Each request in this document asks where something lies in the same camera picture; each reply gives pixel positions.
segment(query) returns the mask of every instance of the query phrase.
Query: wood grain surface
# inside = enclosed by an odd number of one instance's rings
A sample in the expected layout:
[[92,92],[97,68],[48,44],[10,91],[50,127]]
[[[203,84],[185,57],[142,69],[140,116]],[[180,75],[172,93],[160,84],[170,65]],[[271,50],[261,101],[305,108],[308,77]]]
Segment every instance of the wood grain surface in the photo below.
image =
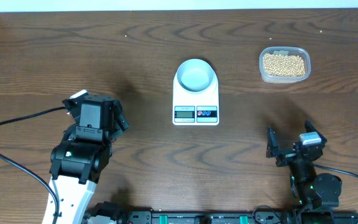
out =
[[[261,51],[283,45],[309,52],[306,81],[260,78]],[[173,76],[189,58],[218,75],[216,127],[172,124]],[[0,121],[60,106],[84,88],[120,99],[131,126],[90,206],[297,204],[289,169],[265,158],[266,129],[290,147],[305,119],[328,139],[317,162],[358,174],[358,9],[0,13]],[[51,150],[71,123],[60,111],[2,126],[0,152],[49,179]],[[339,209],[358,212],[358,179],[338,176]],[[46,201],[39,183],[0,160],[0,223],[40,223]]]

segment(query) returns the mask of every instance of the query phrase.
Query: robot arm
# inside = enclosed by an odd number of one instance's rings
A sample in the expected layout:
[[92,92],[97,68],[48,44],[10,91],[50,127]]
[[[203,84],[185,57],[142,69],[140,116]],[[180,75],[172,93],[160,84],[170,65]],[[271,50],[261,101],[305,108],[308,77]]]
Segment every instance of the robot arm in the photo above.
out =
[[[59,199],[57,223],[81,223],[96,189],[101,171],[109,163],[112,142],[129,125],[122,106],[110,96],[89,95],[82,90],[63,100],[65,109],[75,120],[51,153],[52,177],[49,186]],[[48,197],[43,223],[52,223],[55,202]]]

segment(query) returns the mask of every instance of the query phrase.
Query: white scale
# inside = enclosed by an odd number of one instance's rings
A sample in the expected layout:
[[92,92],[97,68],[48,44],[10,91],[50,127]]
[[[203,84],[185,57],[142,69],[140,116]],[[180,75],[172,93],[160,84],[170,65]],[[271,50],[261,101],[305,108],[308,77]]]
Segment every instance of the white scale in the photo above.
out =
[[183,62],[173,78],[174,125],[218,125],[218,78],[203,60]]

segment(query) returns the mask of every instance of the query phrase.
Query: scale control panel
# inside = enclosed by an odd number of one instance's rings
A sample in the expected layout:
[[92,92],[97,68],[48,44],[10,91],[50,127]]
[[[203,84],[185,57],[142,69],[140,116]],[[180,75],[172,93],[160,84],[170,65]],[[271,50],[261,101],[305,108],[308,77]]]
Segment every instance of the scale control panel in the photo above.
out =
[[175,122],[177,123],[217,123],[217,106],[176,106]]

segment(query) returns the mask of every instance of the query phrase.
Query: clear plastic container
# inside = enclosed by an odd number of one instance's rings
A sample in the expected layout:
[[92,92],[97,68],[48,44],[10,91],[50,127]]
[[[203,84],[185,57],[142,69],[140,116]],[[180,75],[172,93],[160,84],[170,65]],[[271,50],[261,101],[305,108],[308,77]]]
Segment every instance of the clear plastic container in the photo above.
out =
[[[299,55],[305,63],[305,75],[300,77],[284,77],[277,75],[269,75],[264,69],[264,55],[269,54],[283,54],[283,55]],[[259,56],[259,70],[262,75],[262,80],[267,83],[296,83],[307,79],[311,72],[311,63],[309,54],[299,47],[268,47],[262,51]]]

